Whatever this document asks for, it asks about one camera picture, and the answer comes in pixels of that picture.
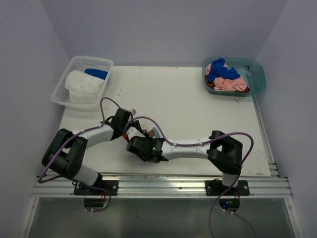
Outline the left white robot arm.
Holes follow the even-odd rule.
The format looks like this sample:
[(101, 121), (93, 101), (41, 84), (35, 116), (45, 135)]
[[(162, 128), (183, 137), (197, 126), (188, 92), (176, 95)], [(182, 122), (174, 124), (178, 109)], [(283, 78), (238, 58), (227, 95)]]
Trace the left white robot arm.
[(103, 119), (97, 126), (78, 132), (60, 129), (42, 158), (45, 169), (38, 183), (66, 178), (75, 183), (76, 195), (109, 195), (103, 176), (83, 164), (85, 151), (121, 137), (134, 115), (134, 112), (119, 108), (115, 115)]

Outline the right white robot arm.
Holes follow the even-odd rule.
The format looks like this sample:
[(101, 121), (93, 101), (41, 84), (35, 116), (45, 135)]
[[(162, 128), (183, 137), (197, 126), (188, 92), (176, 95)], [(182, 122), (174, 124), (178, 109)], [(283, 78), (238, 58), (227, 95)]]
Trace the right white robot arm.
[(211, 143), (198, 139), (197, 143), (174, 140), (169, 144), (164, 138), (153, 138), (131, 127), (124, 138), (128, 141), (126, 150), (144, 162), (159, 163), (184, 158), (208, 160), (222, 172), (222, 180), (205, 182), (206, 194), (238, 194), (236, 178), (242, 169), (243, 144), (230, 136)]

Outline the orange brown patterned towel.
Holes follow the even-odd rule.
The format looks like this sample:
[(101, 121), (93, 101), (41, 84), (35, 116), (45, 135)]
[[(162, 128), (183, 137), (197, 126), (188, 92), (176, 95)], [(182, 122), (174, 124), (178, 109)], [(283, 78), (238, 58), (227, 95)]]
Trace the orange brown patterned towel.
[(156, 127), (153, 127), (151, 130), (145, 130), (145, 133), (152, 138), (161, 138), (161, 134)]

